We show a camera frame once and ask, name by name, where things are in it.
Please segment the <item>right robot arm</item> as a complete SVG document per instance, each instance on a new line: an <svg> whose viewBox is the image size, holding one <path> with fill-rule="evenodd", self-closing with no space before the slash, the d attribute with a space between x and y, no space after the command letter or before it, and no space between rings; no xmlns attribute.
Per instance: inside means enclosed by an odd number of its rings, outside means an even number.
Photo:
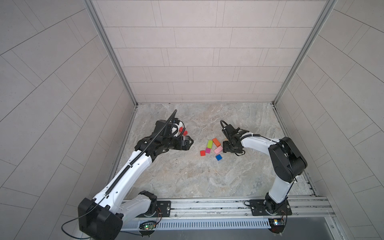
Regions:
<svg viewBox="0 0 384 240"><path fill-rule="evenodd" d="M308 163L293 140L289 137L269 139L260 134L234 128L221 120L222 132L226 137L223 152L237 156L245 154L250 148L268 155L271 158L276 174L274 183L262 203L264 213L269 215L288 215L288 193L294 180L301 175Z"/></svg>

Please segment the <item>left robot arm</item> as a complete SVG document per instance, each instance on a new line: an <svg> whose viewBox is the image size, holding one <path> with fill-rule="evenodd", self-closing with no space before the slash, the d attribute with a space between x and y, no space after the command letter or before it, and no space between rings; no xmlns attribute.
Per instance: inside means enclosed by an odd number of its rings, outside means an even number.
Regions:
<svg viewBox="0 0 384 240"><path fill-rule="evenodd" d="M94 240L114 240L123 224L136 217L157 217L140 226L140 231L152 232L162 217L170 215L169 201L158 202L157 196L140 192L134 199L124 198L136 180L154 159L168 150L188 151L193 139L150 136L140 140L124 168L92 200L83 199L78 206L79 229Z"/></svg>

